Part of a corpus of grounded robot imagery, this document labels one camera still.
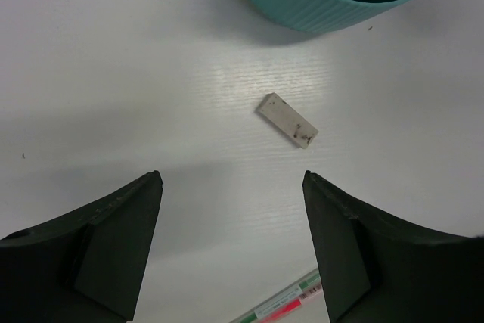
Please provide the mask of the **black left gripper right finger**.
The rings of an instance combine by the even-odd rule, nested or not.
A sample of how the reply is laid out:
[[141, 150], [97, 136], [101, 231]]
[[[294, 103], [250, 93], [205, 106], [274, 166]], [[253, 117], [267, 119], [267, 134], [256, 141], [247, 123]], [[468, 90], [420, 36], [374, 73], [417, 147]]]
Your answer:
[[302, 184], [332, 322], [481, 322], [483, 239], [432, 230], [313, 172]]

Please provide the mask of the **beige eraser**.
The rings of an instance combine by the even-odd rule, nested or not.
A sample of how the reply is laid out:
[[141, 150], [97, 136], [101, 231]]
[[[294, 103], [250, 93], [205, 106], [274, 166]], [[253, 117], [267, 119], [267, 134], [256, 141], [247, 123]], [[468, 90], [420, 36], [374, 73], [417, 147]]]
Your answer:
[[318, 130], [277, 93], [267, 94], [256, 112], [298, 148], [307, 149]]

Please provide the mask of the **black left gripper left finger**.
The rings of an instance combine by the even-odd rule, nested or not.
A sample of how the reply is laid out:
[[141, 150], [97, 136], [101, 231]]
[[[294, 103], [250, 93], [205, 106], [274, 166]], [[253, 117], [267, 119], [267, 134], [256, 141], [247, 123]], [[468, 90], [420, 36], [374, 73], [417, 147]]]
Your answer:
[[130, 322], [163, 193], [158, 171], [1, 240], [3, 322]]

